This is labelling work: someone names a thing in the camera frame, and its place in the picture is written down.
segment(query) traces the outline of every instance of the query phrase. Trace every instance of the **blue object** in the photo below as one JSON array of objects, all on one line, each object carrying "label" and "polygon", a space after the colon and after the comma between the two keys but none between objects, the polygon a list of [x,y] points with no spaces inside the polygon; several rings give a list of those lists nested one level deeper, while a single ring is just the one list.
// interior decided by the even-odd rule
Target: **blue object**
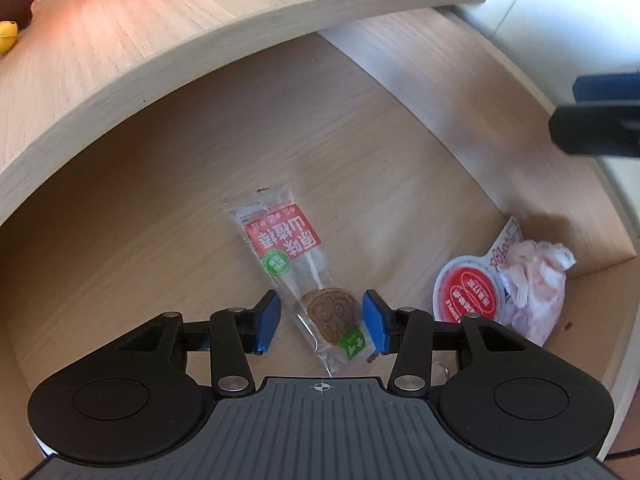
[{"label": "blue object", "polygon": [[280,298],[275,294],[258,319],[258,332],[255,335],[256,353],[264,353],[269,349],[280,323],[280,311]]},{"label": "blue object", "polygon": [[574,98],[585,101],[640,101],[640,73],[583,75],[575,80]]},{"label": "blue object", "polygon": [[362,318],[378,353],[389,352],[389,334],[385,328],[385,318],[368,294],[362,297]]}]

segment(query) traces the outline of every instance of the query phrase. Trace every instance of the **dark brown flower-shaped object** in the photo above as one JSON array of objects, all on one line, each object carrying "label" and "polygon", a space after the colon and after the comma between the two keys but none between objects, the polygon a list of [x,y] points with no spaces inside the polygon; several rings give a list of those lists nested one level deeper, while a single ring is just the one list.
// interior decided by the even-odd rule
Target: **dark brown flower-shaped object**
[{"label": "dark brown flower-shaped object", "polygon": [[15,22],[18,30],[29,27],[34,0],[0,0],[0,22]]}]

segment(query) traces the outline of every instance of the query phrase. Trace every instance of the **red circle logo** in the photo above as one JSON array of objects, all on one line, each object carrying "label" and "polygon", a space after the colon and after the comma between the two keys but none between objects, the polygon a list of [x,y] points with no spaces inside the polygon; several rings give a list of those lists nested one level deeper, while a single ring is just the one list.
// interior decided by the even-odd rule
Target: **red circle logo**
[{"label": "red circle logo", "polygon": [[452,269],[440,284],[439,307],[444,321],[460,322],[469,312],[493,319],[498,302],[498,291],[490,277],[473,267]]}]

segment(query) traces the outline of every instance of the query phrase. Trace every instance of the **silver screw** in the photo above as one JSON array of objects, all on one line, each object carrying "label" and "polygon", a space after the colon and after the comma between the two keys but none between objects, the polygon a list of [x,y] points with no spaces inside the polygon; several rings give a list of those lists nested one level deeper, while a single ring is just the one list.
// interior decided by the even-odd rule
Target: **silver screw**
[{"label": "silver screw", "polygon": [[249,385],[249,381],[239,375],[228,375],[218,381],[218,387],[226,392],[240,392]]},{"label": "silver screw", "polygon": [[394,380],[396,388],[406,392],[416,392],[424,388],[424,379],[417,375],[401,375]]}]

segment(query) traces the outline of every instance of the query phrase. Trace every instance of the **transparent plastic wrapper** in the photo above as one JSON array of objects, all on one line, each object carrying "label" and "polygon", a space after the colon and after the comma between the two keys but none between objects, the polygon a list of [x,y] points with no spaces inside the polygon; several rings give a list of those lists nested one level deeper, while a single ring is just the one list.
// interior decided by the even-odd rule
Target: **transparent plastic wrapper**
[{"label": "transparent plastic wrapper", "polygon": [[247,193],[224,207],[329,375],[370,361],[375,347],[360,301],[338,288],[320,238],[289,187]]},{"label": "transparent plastic wrapper", "polygon": [[500,277],[516,332],[537,345],[545,343],[562,312],[565,272],[574,265],[574,254],[561,244],[526,240],[510,247]]}]

